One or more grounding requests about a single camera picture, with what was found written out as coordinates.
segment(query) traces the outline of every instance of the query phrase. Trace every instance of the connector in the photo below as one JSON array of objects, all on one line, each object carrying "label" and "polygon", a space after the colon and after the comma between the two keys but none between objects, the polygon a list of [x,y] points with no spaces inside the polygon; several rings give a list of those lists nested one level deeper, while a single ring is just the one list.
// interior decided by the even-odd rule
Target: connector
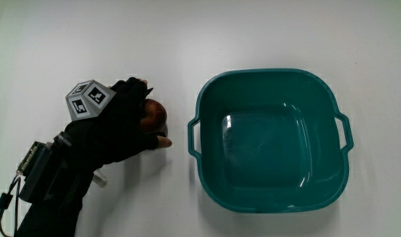
[{"label": "connector", "polygon": [[28,168],[29,164],[32,164],[32,159],[35,157],[36,153],[38,152],[38,149],[43,147],[45,144],[41,142],[34,142],[27,152],[26,156],[22,160],[22,162],[19,164],[17,167],[17,173],[19,174],[24,174],[24,171],[26,168]]}]

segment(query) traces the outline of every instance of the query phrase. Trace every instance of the teal bowl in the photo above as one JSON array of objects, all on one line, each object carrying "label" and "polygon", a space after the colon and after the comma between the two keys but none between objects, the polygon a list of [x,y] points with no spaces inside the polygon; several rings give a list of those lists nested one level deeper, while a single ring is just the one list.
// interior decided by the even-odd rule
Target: teal bowl
[{"label": "teal bowl", "polygon": [[[335,118],[342,121],[344,147]],[[199,122],[201,153],[194,149]],[[188,123],[188,151],[205,191],[244,213],[328,206],[345,189],[353,146],[349,120],[332,91],[298,69],[222,73],[203,87]]]}]

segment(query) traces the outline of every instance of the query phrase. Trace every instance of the white surface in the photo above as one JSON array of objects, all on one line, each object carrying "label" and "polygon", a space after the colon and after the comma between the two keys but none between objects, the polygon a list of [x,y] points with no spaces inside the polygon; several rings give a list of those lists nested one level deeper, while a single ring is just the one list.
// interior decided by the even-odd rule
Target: white surface
[{"label": "white surface", "polygon": [[[77,236],[401,236],[401,1],[356,2],[0,1],[0,193],[27,147],[67,125],[73,86],[136,75],[174,144],[106,166]],[[319,211],[233,213],[202,189],[186,125],[214,75],[275,67],[332,88],[353,128],[350,179]]]}]

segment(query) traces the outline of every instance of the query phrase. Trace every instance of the apple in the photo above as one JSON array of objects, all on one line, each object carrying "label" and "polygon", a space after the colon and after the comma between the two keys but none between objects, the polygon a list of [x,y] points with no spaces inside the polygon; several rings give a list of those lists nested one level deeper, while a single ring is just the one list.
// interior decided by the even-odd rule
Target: apple
[{"label": "apple", "polygon": [[139,122],[142,132],[149,134],[161,132],[167,123],[167,112],[160,102],[154,99],[145,99],[144,113]]}]

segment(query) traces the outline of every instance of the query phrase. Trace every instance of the black sleeve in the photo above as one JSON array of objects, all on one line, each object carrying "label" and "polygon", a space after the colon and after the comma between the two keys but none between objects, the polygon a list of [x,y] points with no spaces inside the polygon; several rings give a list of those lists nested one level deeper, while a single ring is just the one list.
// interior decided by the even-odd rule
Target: black sleeve
[{"label": "black sleeve", "polygon": [[65,208],[59,209],[53,199],[32,204],[15,237],[73,237],[93,175],[83,176],[72,202]]}]

